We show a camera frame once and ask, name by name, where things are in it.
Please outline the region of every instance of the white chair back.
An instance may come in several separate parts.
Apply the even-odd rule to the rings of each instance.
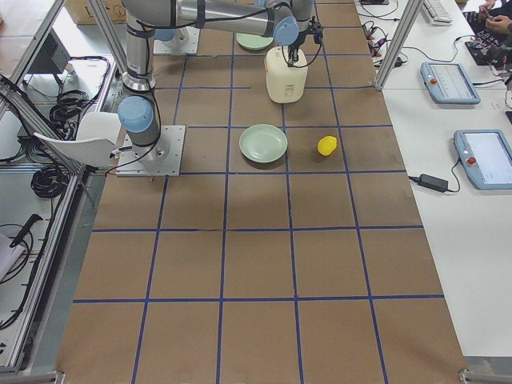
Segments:
[[[120,129],[117,114],[90,112],[80,121],[77,140],[57,140],[37,132],[34,135],[68,158],[89,166],[107,168]]]

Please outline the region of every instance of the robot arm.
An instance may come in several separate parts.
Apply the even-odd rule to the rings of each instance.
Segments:
[[[135,93],[154,88],[154,29],[183,26],[274,37],[293,52],[311,34],[313,0],[257,0],[259,6],[216,0],[123,0],[127,25],[127,72],[123,83]]]

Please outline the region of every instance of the white plastic jug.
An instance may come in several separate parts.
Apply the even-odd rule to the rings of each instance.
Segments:
[[[296,102],[304,93],[306,84],[307,64],[304,52],[298,50],[298,62],[288,67],[288,47],[276,46],[268,51],[265,57],[266,89],[273,102],[281,104]]]

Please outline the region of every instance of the keyboard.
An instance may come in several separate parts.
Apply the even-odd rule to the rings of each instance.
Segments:
[[[441,0],[423,0],[422,12],[429,23],[434,26],[449,26],[453,22],[442,6]]]

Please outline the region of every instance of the green ceramic plate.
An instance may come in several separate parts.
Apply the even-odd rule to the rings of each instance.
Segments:
[[[288,140],[276,126],[257,124],[243,131],[239,145],[242,153],[253,162],[274,162],[286,152]]]
[[[262,38],[254,34],[237,34],[237,42],[246,50],[264,50],[272,42],[274,38]]]

